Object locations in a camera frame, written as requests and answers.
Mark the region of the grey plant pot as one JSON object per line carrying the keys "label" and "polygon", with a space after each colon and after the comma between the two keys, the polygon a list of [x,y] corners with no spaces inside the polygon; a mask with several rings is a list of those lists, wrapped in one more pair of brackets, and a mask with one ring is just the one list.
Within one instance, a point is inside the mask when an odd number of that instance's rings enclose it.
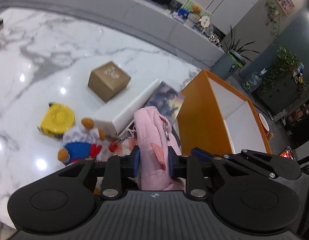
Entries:
{"label": "grey plant pot", "polygon": [[236,51],[227,51],[211,68],[211,72],[221,79],[228,79],[238,68],[246,64],[244,58]]}

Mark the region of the pink backpack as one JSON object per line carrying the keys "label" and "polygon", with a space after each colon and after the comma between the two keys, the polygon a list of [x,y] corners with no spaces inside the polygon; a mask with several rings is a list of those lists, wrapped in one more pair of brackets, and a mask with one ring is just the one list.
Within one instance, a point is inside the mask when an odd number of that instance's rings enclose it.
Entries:
{"label": "pink backpack", "polygon": [[180,191],[185,185],[169,171],[169,147],[181,155],[170,122],[157,108],[144,107],[134,113],[137,145],[140,149],[140,188],[143,191]]}

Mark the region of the smartphone lit screen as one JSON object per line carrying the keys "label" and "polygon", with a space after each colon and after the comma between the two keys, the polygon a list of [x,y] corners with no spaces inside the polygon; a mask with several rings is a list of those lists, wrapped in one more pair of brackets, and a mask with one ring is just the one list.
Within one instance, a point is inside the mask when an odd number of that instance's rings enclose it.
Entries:
{"label": "smartphone lit screen", "polygon": [[292,160],[295,160],[295,157],[293,155],[293,151],[292,149],[287,146],[280,154],[279,154],[280,157],[284,157],[284,158],[289,158],[289,159],[292,159]]}

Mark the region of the water bottle jug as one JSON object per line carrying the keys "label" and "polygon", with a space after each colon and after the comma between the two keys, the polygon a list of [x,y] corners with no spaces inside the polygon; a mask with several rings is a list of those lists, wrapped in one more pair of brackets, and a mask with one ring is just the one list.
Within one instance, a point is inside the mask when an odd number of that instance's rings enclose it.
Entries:
{"label": "water bottle jug", "polygon": [[267,72],[266,68],[263,68],[261,72],[251,72],[242,82],[241,84],[242,88],[247,93],[253,92],[261,84],[262,78],[266,72]]}

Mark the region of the brown cardboard box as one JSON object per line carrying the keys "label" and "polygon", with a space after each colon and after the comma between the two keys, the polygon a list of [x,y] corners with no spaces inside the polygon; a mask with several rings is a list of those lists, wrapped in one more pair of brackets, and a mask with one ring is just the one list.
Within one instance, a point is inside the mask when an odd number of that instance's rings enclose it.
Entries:
{"label": "brown cardboard box", "polygon": [[88,87],[104,102],[125,89],[131,77],[113,61],[109,61],[90,73]]}

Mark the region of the green potted plant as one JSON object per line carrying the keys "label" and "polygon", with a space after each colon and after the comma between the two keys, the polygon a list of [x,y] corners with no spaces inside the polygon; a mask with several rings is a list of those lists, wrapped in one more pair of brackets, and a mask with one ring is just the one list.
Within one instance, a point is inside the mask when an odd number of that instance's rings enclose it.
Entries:
{"label": "green potted plant", "polygon": [[259,51],[248,48],[248,46],[254,44],[256,41],[251,41],[247,43],[242,43],[240,38],[236,37],[235,29],[230,26],[229,35],[227,35],[222,40],[222,48],[226,53],[230,53],[236,57],[239,61],[246,63],[247,61],[251,62],[251,59],[244,55],[246,52],[251,52],[254,54],[260,54]]}

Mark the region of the red mug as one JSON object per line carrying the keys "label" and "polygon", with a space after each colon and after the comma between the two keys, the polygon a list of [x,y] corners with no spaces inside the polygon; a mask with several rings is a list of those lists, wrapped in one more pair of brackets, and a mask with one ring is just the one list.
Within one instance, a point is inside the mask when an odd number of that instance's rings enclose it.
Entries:
{"label": "red mug", "polygon": [[259,113],[259,119],[261,121],[263,130],[266,134],[267,140],[271,141],[272,138],[274,137],[274,134],[270,131],[270,127],[269,127],[267,120],[265,119],[265,117],[261,113]]}

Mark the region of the yellow minion toy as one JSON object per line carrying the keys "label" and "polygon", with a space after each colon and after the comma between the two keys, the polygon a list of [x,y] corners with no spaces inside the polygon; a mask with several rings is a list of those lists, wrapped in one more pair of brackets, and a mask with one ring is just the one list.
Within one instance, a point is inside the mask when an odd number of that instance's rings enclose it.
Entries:
{"label": "yellow minion toy", "polygon": [[37,129],[45,135],[62,139],[75,124],[74,112],[66,105],[50,102],[44,118]]}

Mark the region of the dark shelf with vines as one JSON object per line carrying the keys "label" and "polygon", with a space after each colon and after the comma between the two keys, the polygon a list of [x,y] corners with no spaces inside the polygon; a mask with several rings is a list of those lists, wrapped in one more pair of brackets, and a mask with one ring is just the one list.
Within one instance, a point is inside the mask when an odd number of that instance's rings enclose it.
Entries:
{"label": "dark shelf with vines", "polygon": [[304,65],[299,57],[285,46],[280,46],[261,85],[252,92],[253,97],[272,115],[279,114],[304,93],[306,81],[303,70]]}

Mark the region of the orange storage box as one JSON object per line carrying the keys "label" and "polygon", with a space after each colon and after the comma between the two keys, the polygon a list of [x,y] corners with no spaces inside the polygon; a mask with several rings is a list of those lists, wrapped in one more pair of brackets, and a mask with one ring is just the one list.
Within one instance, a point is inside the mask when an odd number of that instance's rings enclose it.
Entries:
{"label": "orange storage box", "polygon": [[220,156],[242,149],[271,154],[253,103],[229,83],[204,69],[181,94],[177,121],[183,154],[195,147]]}

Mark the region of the red keychain charm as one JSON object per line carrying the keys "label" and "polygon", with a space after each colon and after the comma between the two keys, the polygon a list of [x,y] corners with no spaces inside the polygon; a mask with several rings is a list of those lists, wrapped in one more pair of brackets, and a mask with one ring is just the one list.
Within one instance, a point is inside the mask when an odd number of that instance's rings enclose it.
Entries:
{"label": "red keychain charm", "polygon": [[118,139],[112,140],[112,142],[108,145],[108,150],[112,153],[116,151],[119,145],[121,145],[125,140],[127,139],[133,139],[134,138],[135,131],[132,129],[127,129],[126,135],[123,137],[120,137]]}

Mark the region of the framed wall picture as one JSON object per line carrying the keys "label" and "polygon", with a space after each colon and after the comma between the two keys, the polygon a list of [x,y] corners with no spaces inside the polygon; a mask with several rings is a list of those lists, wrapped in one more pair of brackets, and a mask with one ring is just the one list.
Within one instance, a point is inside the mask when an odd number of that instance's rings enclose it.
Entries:
{"label": "framed wall picture", "polygon": [[276,0],[285,16],[288,16],[295,8],[292,0]]}

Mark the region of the white long box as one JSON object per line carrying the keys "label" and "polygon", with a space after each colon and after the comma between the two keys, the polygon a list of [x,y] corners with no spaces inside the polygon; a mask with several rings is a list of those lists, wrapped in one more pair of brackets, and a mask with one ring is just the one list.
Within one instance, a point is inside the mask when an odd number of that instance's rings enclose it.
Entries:
{"label": "white long box", "polygon": [[160,83],[154,78],[133,79],[91,116],[95,126],[108,136],[121,135],[132,123],[134,113],[145,105]]}

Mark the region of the teddy bear blue outfit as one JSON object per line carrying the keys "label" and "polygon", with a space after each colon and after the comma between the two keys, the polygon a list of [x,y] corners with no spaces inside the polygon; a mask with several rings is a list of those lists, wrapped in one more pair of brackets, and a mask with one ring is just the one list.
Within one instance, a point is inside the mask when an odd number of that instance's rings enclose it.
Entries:
{"label": "teddy bear blue outfit", "polygon": [[63,134],[63,147],[58,151],[57,159],[65,166],[86,158],[96,159],[101,153],[106,134],[95,127],[91,118],[83,118]]}

